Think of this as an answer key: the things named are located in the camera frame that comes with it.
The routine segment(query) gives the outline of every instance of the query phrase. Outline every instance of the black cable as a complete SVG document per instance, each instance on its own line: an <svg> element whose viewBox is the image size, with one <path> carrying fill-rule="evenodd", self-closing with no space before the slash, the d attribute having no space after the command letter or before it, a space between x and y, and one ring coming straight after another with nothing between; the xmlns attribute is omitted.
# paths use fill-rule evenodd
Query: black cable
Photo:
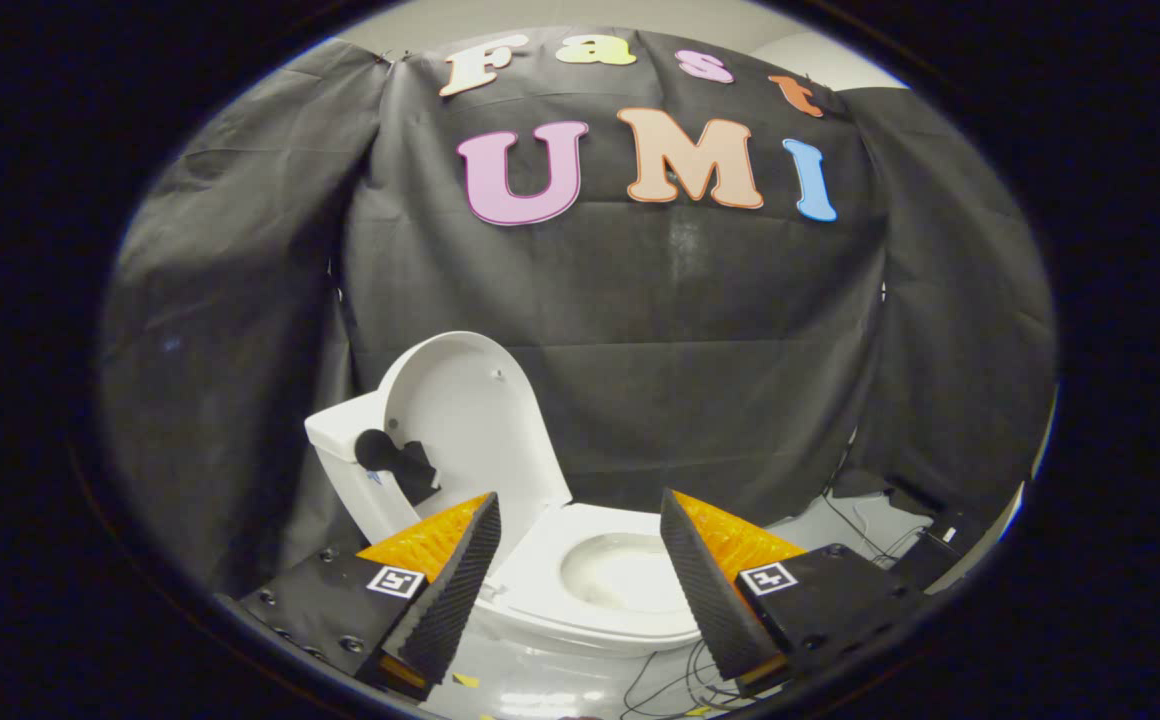
<svg viewBox="0 0 1160 720"><path fill-rule="evenodd" d="M703 647L703 643L704 643L704 641L699 641L698 646ZM643 679L643 675L647 674L647 669L648 669L650 664L652 664L652 659L655 657L657 654L658 654L658 652L650 653L650 655L647 656L647 662L645 662L645 664L643 664L643 669L638 672L638 676L636 676L635 682L632 682L629 685L629 689L626 689L626 691L625 691L625 698L624 698L624 700L625 700L625 711L621 712L619 720L625 720L625 717L629 715L630 712L636 712L636 714L641 715L641 717L657 717L657 719L659 719L659 720L676 720L677 717L686 717L686 714L688 714L688 712L694 711L696 707L699 706L699 705L693 705L691 707L686 708L682 712L670 712L669 714L666 714L666 712L643 712L643 711L638 710L640 706L647 705L648 701L655 700L657 697L659 697L660 693L662 693L664 691L667 691L667 689L673 688L673 685L675 685L677 683L681 683L682 681L688 681L690 678L690 671L688 671L684 675L679 676L679 678L670 679L670 682L664 684L664 686L661 689L658 689L658 691L655 691L654 693L650 694L650 697L645 698L645 700L640 700L636 705L629 705L629 693L633 692L635 688L638 688L638 681ZM706 669L708 667L713 667L713 666L716 666L716 664L705 666L704 669Z"/></svg>
<svg viewBox="0 0 1160 720"><path fill-rule="evenodd" d="M688 682L686 683L686 689L688 689L688 693L691 694L691 700L698 701L699 705L712 707L715 710L735 710L737 706L728 705L728 703L732 703L732 701L735 701L735 700L749 700L751 698L746 698L746 697L744 697L744 696L741 696L739 693L732 693L732 692L727 692L727 691L722 691L722 689L715 688L715 685L711 685L711 684L708 684L708 683L704 682L704 678L702 678L702 676L699 676L699 657L704 656L704 652L703 650L704 650L704 648L702 647L702 648L699 648L699 653L696 653L696 656L695 656L695 660L693 661L690 670L691 670L691 674L695 675L695 682L698 682L704 689L706 689L706 691L712 691L713 696L709 697L709 700L704 700L704 698L695 697L695 693L691 693L691 681L688 679ZM716 703L713 700L717 700L718 694L727 694L727 696L731 696L732 698L735 698L735 699L734 700L723 701L723 703Z"/></svg>
<svg viewBox="0 0 1160 720"><path fill-rule="evenodd" d="M848 518L848 516L842 515L842 512L840 512L836 507L833 507L833 503L828 501L828 486L824 486L824 492L821 493L821 497L824 497L825 506L828 506L833 512L838 512L839 518L841 518L846 524L850 525L850 528L855 530L855 534L858 534L860 537L864 538L864 541L869 543L869 547L872 547L878 552L877 557L885 557L886 559L890 560L900 560L899 557L887 555L887 553L883 551L882 547L876 546L876 544L873 544L873 541L871 541L871 539L869 539L869 537L864 534L864 530L855 528L855 523L853 523L853 521Z"/></svg>
<svg viewBox="0 0 1160 720"><path fill-rule="evenodd" d="M918 533L920 536L921 533L918 532L918 530L926 530L926 529L927 529L927 525L918 525L918 528L909 529L908 532L906 532L905 534L900 536L900 539L897 539L897 541L891 543L891 547L887 547L887 554L886 555L876 555L876 557L873 557L872 561L877 562L878 560L882 560L883 557L891 557L892 560L899 561L900 560L899 557L892 557L892 555L890 555L890 552L894 551L897 547L900 547L900 544L904 543L904 541L906 541L906 539L909 539L909 537L913 536L914 533Z"/></svg>

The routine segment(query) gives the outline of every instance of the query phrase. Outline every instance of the pink letter u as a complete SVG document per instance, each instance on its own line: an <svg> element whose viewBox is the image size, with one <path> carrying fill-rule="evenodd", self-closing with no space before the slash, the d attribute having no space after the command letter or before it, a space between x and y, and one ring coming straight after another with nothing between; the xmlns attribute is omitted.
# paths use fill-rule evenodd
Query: pink letter u
<svg viewBox="0 0 1160 720"><path fill-rule="evenodd" d="M575 119L535 129L549 153L549 184L538 195L513 195L508 188L508 150L517 133L501 131L471 137L456 147L465 157L469 205L496 225L529 225L565 213L580 195L580 136L589 126Z"/></svg>

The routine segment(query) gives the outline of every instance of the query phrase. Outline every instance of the toilet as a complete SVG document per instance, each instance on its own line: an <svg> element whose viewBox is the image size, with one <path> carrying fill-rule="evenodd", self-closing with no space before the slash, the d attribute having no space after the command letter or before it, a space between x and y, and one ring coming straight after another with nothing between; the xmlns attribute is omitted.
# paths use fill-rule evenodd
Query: toilet
<svg viewBox="0 0 1160 720"><path fill-rule="evenodd" d="M332 486L370 543L495 490L501 543L474 618L543 650L633 657L699 639L659 537L659 515L572 502L525 373L469 332L412 347L375 392L305 421ZM355 442L384 430L423 446L437 492L412 506Z"/></svg>

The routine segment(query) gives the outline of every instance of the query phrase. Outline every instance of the black cloth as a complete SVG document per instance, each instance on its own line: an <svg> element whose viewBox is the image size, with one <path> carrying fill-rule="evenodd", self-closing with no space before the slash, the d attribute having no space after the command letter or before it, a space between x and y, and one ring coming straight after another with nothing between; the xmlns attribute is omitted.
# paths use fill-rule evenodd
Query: black cloth
<svg viewBox="0 0 1160 720"><path fill-rule="evenodd" d="M151 187L100 366L119 481L172 555L247 592L351 533L302 421L454 329L525 370L575 501L655 511L668 486L771 523L822 490L860 426L851 468L996 516L1046 424L1054 319L1023 214L967 141L908 90L799 78L813 118L768 81L785 70L618 28L530 29L496 81L438 96L443 58L513 32L392 64L327 42ZM557 60L581 32L638 61ZM686 74L681 49L735 82ZM630 106L694 140L712 118L748 126L764 205L631 201ZM529 195L548 182L531 133L565 119L589 124L575 205L476 218L458 143L516 132L508 174ZM836 221L796 210L785 138L822 152Z"/></svg>

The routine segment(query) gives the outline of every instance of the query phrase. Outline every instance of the white wall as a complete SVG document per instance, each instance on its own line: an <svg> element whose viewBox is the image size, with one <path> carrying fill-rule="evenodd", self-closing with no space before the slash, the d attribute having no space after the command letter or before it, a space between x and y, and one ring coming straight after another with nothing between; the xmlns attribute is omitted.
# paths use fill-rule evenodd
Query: white wall
<svg viewBox="0 0 1160 720"><path fill-rule="evenodd" d="M409 0L338 34L375 53L397 58L490 35L543 26L610 26L648 29L754 54L844 90L904 87L850 49L784 14L746 0Z"/></svg>
<svg viewBox="0 0 1160 720"><path fill-rule="evenodd" d="M905 87L899 79L877 67L832 37L802 29L749 51L754 58L809 77L833 90L853 87Z"/></svg>

